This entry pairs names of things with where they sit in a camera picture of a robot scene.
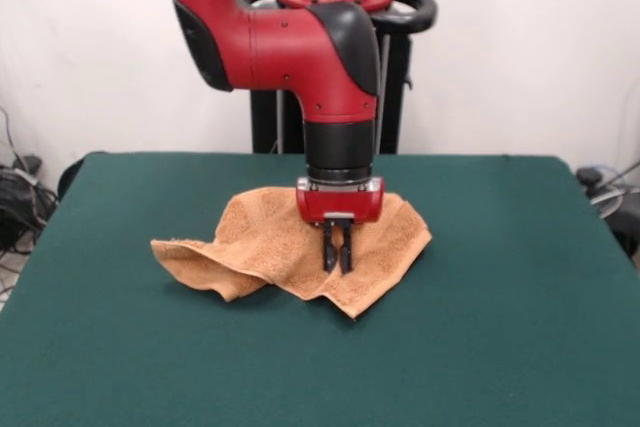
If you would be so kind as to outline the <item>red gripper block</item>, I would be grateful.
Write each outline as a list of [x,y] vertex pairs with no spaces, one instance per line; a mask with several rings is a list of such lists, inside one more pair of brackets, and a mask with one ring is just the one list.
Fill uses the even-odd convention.
[[384,180],[371,177],[364,183],[328,185],[300,177],[296,184],[296,202],[301,218],[307,223],[322,223],[323,270],[331,273],[337,263],[337,249],[333,243],[333,222],[342,219],[343,243],[339,250],[343,275],[353,271],[352,227],[355,223],[377,222],[381,216]]

